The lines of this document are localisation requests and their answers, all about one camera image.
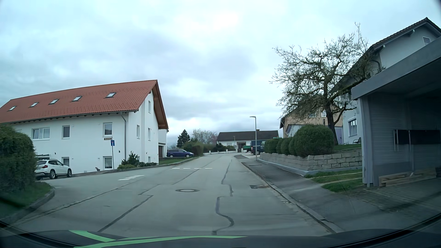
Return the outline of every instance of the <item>road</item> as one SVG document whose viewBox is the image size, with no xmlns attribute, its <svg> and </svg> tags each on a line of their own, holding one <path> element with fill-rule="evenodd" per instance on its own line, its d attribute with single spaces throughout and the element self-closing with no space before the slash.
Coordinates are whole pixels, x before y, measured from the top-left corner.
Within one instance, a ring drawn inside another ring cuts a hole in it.
<svg viewBox="0 0 441 248">
<path fill-rule="evenodd" d="M 234 155 L 47 180 L 56 189 L 54 198 L 15 226 L 125 237 L 329 234 L 273 189 L 253 189 L 250 185 L 266 184 Z"/>
</svg>

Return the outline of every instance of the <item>blue car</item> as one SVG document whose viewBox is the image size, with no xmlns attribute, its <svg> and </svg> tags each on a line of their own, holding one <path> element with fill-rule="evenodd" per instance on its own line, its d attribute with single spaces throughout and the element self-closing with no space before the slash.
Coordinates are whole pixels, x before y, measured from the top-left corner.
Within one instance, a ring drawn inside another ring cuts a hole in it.
<svg viewBox="0 0 441 248">
<path fill-rule="evenodd" d="M 167 157 L 193 157 L 194 153 L 182 149 L 172 149 L 167 151 Z"/>
</svg>

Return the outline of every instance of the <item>dark roof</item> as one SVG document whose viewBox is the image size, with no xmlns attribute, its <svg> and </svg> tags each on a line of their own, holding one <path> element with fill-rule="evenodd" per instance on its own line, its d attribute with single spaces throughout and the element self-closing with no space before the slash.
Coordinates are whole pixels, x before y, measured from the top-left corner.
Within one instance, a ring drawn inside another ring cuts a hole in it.
<svg viewBox="0 0 441 248">
<path fill-rule="evenodd" d="M 274 131 L 257 131 L 257 139 L 272 139 L 274 137 L 279 137 L 279 132 Z M 244 131 L 244 132 L 220 132 L 217 136 L 217 141 L 229 141 L 229 140 L 255 140 L 255 131 Z"/>
<path fill-rule="evenodd" d="M 159 129 L 167 129 L 167 119 L 157 80 L 88 86 L 11 99 L 0 108 L 0 123 L 138 111 L 151 91 L 153 91 L 153 108 Z M 109 93 L 116 94 L 107 98 Z M 81 98 L 78 101 L 72 101 L 79 96 Z"/>
</svg>

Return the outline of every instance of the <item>carport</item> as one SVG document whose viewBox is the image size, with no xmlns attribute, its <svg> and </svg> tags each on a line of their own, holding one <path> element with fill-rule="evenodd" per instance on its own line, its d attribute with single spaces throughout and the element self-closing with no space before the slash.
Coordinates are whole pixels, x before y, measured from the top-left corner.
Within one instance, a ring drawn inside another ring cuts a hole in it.
<svg viewBox="0 0 441 248">
<path fill-rule="evenodd" d="M 441 39 L 355 86 L 363 128 L 363 183 L 441 166 Z"/>
</svg>

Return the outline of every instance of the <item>evergreen tree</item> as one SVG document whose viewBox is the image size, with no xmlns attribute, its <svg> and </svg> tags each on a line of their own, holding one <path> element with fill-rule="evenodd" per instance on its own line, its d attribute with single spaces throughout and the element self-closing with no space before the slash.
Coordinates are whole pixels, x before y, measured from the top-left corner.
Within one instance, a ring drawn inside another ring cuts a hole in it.
<svg viewBox="0 0 441 248">
<path fill-rule="evenodd" d="M 190 141 L 190 135 L 188 135 L 187 131 L 184 129 L 181 135 L 178 136 L 178 143 L 176 144 L 178 148 L 181 148 L 185 142 Z"/>
</svg>

